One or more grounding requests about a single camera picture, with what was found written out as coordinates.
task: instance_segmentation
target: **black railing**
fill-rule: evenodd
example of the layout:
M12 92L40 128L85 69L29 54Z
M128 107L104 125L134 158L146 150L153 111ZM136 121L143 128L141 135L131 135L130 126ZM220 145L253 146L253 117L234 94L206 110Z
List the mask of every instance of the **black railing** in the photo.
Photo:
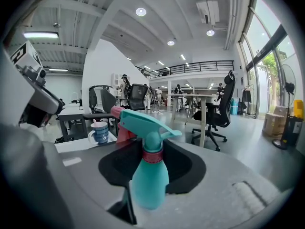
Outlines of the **black railing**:
M201 71L230 71L230 70L234 70L234 61L218 60L218 61L205 61L205 62L196 62L189 64L180 64L159 70L153 70L150 72L139 67L137 68L139 69L139 71L142 72L144 76L152 79L152 78L167 76L172 74L192 73L192 72L201 72Z

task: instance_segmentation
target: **fluorescent light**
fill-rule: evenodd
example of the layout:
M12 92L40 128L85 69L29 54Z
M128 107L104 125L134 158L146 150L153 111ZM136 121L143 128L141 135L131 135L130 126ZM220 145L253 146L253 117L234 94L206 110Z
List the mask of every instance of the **fluorescent light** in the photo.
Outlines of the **fluorescent light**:
M175 44L175 42L172 41L172 40L170 40L170 41L167 42L167 45L169 45L169 46L173 46L174 44Z
M57 32L31 31L23 34L26 38L58 38Z
M65 70L65 69L49 69L49 71L68 71L68 70Z
M208 31L206 32L206 34L207 34L208 36L214 36L215 32L214 32L213 30L208 30Z
M144 16L146 14L146 9L145 8L138 8L135 13L138 15L138 16Z

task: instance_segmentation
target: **yellow container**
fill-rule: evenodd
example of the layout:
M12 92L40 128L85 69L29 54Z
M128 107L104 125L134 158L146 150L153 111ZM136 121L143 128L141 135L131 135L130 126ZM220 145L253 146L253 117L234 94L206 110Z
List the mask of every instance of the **yellow container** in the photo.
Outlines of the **yellow container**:
M295 117L301 118L304 120L304 105L302 100L294 101L294 114Z

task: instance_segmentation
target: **air conditioner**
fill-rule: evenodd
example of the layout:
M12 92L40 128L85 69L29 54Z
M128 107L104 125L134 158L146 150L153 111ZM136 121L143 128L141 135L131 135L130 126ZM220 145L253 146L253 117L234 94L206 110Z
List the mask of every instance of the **air conditioner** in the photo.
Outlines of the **air conditioner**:
M201 1L196 3L201 22L215 25L219 22L219 8L217 1Z

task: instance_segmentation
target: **fan base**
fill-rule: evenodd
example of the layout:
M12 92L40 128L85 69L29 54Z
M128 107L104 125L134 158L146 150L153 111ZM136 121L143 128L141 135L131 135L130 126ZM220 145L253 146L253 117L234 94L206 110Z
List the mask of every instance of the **fan base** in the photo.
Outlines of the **fan base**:
M273 140L272 143L274 146L276 146L279 149L282 149L282 150L287 149L287 144L281 142L281 140Z

